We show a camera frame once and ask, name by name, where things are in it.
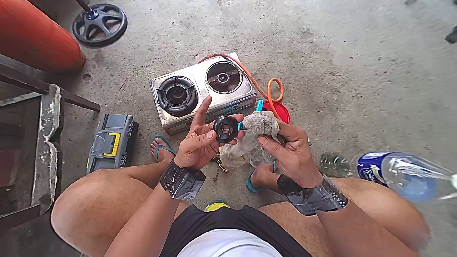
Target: blue flip-flop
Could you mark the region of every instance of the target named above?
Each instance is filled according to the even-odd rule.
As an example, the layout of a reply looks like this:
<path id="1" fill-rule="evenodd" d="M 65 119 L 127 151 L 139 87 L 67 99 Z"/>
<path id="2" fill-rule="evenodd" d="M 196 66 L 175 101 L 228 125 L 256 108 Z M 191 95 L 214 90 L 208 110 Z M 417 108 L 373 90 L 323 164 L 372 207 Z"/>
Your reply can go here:
<path id="1" fill-rule="evenodd" d="M 171 152 L 174 156 L 176 156 L 176 152 L 173 150 L 173 147 L 171 147 L 170 143 L 168 142 L 168 140 L 166 138 L 164 138 L 161 135 L 156 135 L 154 137 L 154 141 L 155 141 L 156 138 L 162 139 L 165 142 L 165 144 L 167 144 L 167 146 L 165 146 L 165 145 L 157 145 L 157 148 L 155 150 L 155 155 L 154 155 L 154 159 L 155 159 L 156 162 L 159 162 L 159 159 L 158 159 L 159 156 L 157 155 L 158 152 L 159 152 L 159 148 L 163 148 L 163 149 Z"/>
<path id="2" fill-rule="evenodd" d="M 252 176 L 252 173 L 255 172 L 255 169 L 254 168 L 251 173 L 249 174 L 248 178 L 246 179 L 246 186 L 249 188 L 249 190 L 255 192 L 255 193 L 258 193 L 262 190 L 262 187 L 254 187 L 254 185 L 251 183 L 251 176 Z M 273 173 L 276 173 L 276 170 L 278 169 L 278 167 L 276 166 L 276 161 L 273 162 Z"/>

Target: white shirt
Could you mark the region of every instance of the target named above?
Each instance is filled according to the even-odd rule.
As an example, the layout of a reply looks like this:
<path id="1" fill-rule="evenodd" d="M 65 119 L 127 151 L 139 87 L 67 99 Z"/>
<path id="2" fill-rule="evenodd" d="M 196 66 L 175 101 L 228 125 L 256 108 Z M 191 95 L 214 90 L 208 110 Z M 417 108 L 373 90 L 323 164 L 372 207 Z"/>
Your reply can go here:
<path id="1" fill-rule="evenodd" d="M 282 257 L 269 243 L 249 232 L 236 229 L 216 229 L 188 243 L 178 257 Z"/>

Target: black shorts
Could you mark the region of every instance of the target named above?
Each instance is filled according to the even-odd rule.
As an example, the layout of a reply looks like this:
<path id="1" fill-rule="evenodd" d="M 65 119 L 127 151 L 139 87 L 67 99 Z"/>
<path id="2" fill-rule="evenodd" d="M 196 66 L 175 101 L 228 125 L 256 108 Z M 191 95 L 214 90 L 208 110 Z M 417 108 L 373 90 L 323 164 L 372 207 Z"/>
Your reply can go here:
<path id="1" fill-rule="evenodd" d="M 204 212 L 195 205 L 187 207 L 175 219 L 161 257 L 175 257 L 192 240 L 214 229 L 238 229 L 254 234 L 272 245 L 283 257 L 311 255 L 278 223 L 247 205 L 241 210 L 221 207 Z"/>

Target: water bottle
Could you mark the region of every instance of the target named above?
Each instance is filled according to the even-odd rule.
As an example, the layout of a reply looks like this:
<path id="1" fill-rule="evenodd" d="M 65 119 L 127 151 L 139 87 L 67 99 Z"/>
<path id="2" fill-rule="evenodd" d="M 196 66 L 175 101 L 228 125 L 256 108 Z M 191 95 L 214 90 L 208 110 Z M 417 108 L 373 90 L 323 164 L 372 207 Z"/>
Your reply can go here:
<path id="1" fill-rule="evenodd" d="M 339 153 L 324 153 L 320 170 L 330 176 L 360 178 L 386 186 L 414 202 L 457 197 L 457 174 L 415 154 L 371 152 L 350 161 Z"/>

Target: toolbox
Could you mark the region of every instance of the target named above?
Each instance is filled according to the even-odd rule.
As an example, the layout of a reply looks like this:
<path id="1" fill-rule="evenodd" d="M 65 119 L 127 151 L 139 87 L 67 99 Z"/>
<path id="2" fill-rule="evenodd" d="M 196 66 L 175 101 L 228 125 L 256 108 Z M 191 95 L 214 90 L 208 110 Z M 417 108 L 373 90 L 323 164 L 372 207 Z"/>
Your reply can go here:
<path id="1" fill-rule="evenodd" d="M 137 132 L 138 123 L 132 115 L 103 115 L 90 148 L 86 173 L 130 166 Z"/>

